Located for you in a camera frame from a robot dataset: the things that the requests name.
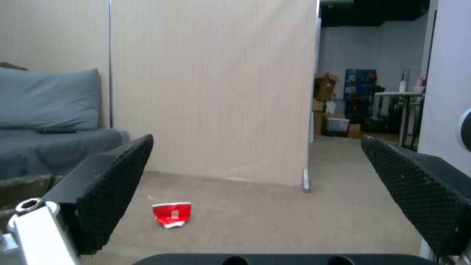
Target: floor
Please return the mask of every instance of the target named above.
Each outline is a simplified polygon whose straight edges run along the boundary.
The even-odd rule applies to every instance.
[[[159,253],[405,253],[420,237],[361,151],[323,137],[310,146],[312,193],[300,186],[146,173],[109,243],[84,264],[130,264]],[[166,230],[154,203],[191,201],[193,215]]]

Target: bottle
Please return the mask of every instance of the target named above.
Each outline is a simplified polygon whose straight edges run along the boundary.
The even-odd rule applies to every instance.
[[[406,81],[404,80],[404,72],[402,72],[401,82],[399,82],[399,92],[406,92]]]

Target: beige partition wall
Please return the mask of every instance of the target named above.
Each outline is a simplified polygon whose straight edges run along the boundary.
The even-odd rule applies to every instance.
[[[108,1],[0,0],[0,62],[41,72],[97,68],[108,127]]]
[[[114,122],[148,170],[299,184],[316,0],[113,0]]]

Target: bolt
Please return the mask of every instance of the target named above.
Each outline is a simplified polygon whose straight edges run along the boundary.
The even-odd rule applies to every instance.
[[[18,216],[22,216],[45,205],[41,198],[31,198],[20,202],[15,207],[15,212]]]

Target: ceiling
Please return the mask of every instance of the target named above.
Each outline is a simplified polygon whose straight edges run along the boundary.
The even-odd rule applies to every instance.
[[[430,0],[335,0],[320,2],[322,27],[379,26],[385,21],[416,20]]]

